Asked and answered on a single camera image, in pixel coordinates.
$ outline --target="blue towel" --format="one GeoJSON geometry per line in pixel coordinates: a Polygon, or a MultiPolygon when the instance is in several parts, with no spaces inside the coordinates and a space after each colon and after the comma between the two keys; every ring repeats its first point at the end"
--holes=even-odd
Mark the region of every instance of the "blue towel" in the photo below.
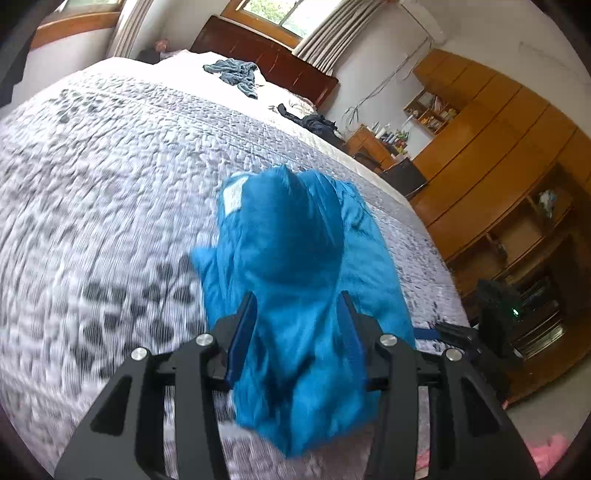
{"type": "Polygon", "coordinates": [[[414,346],[394,263],[357,189],[317,171],[285,167],[233,176],[219,198],[219,243],[196,248],[210,323],[246,291],[258,317],[233,390],[236,421],[285,455],[299,455],[372,420],[378,394],[348,363],[336,318],[355,307],[414,346]]]}

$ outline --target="bottle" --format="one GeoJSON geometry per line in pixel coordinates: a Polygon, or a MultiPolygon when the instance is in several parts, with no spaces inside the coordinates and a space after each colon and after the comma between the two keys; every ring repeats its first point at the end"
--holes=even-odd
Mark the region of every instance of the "bottle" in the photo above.
{"type": "Polygon", "coordinates": [[[390,124],[386,124],[385,127],[382,127],[379,132],[375,135],[376,138],[382,138],[382,135],[384,135],[390,128],[390,124]]]}

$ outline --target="person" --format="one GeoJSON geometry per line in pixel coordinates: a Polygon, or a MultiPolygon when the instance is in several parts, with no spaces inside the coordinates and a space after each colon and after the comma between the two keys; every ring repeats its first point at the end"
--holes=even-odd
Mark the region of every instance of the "person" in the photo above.
{"type": "Polygon", "coordinates": [[[163,53],[168,52],[169,42],[167,38],[163,38],[162,40],[158,40],[153,47],[146,48],[139,52],[136,60],[143,61],[144,63],[149,63],[150,65],[157,64],[160,60],[162,60],[163,53]]]}

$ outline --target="wooden headboard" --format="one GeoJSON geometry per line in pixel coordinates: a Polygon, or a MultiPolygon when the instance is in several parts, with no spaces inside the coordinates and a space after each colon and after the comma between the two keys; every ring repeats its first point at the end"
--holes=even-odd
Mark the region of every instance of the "wooden headboard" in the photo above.
{"type": "Polygon", "coordinates": [[[339,81],[322,73],[274,40],[212,15],[191,47],[193,53],[213,51],[237,60],[253,61],[265,78],[312,101],[318,108],[339,81]]]}

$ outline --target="clothing label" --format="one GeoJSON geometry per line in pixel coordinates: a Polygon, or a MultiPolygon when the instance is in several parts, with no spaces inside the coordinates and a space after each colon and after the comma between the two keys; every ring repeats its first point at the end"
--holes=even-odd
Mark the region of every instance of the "clothing label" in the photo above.
{"type": "Polygon", "coordinates": [[[243,176],[223,191],[223,204],[226,210],[226,216],[242,206],[242,186],[247,180],[248,176],[243,176]]]}

